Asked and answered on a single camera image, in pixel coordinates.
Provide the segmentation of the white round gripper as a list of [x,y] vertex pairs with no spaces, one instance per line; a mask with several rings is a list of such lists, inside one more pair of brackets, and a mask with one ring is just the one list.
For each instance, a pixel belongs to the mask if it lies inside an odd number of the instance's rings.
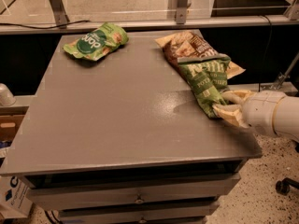
[[274,113],[278,103],[286,97],[284,92],[235,90],[225,91],[221,96],[235,105],[214,104],[212,107],[218,117],[235,127],[250,128],[259,135],[276,136]]

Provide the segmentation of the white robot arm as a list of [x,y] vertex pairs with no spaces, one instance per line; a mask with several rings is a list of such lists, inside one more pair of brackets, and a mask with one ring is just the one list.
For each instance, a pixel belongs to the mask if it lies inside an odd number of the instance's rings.
[[214,104],[216,115],[235,127],[299,142],[299,98],[282,91],[225,91],[229,105]]

